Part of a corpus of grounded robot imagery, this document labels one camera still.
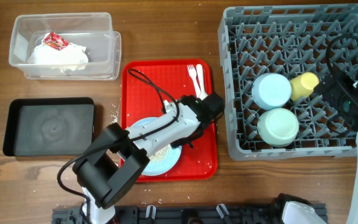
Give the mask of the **green bowl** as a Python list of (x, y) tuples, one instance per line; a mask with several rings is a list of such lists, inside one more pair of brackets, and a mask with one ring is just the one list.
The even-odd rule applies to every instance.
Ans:
[(285, 108), (275, 108), (264, 112), (257, 123), (259, 136), (267, 144), (284, 147), (291, 144), (298, 134), (297, 117)]

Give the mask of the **white plastic spoon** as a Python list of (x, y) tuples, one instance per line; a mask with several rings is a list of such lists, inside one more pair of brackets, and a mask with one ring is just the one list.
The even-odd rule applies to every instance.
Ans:
[(205, 99), (207, 97), (207, 92), (205, 90), (205, 86), (204, 86), (204, 69), (202, 64), (197, 64), (196, 65), (196, 71), (197, 71), (197, 75), (198, 75), (198, 81), (200, 84), (200, 94), (199, 97), (201, 100)]

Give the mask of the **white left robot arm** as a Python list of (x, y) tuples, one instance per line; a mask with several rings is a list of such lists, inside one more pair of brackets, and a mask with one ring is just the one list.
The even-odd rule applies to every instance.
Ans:
[(167, 112), (142, 126), (110, 124), (73, 166), (86, 197), (88, 223), (107, 223), (110, 210), (135, 184), (150, 157), (165, 146), (191, 145), (224, 112), (215, 92), (204, 99), (183, 96)]

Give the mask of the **red snack wrapper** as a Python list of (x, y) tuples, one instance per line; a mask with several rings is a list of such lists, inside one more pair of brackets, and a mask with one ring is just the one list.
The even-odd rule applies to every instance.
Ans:
[(69, 45), (69, 42), (66, 41), (63, 37), (60, 35), (51, 32), (46, 35), (46, 37), (43, 40), (43, 43), (55, 50), (63, 50), (65, 47)]

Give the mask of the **light blue bowl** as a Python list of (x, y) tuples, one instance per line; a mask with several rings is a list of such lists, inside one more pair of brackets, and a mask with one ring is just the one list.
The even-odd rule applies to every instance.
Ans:
[(291, 83), (281, 74), (265, 73), (253, 82), (251, 96), (264, 110), (281, 108), (291, 97)]

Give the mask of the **white napkin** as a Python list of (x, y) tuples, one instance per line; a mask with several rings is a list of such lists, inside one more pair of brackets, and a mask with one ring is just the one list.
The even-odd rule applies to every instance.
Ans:
[(46, 44), (37, 46), (27, 59), (29, 64), (39, 65), (65, 65), (60, 70), (83, 70), (89, 62), (85, 54), (86, 47), (69, 43), (62, 50), (57, 50)]

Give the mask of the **yellow cup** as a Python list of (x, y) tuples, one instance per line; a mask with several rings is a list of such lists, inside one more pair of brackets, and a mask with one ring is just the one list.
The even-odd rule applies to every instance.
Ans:
[(292, 88), (290, 99), (296, 101), (302, 96), (310, 96), (319, 84), (319, 78), (314, 73), (306, 72), (291, 79), (290, 83)]

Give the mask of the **white plastic fork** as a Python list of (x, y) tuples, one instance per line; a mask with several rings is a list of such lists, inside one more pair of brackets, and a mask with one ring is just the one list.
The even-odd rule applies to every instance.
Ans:
[(197, 82), (197, 72), (196, 72), (196, 68), (195, 68), (193, 65), (188, 65), (188, 66), (187, 66), (187, 69), (188, 69), (188, 74), (189, 74), (190, 78), (192, 79), (196, 96), (199, 97), (199, 95), (200, 95), (200, 93), (201, 93), (201, 90), (200, 90), (199, 84), (198, 84), (198, 82)]

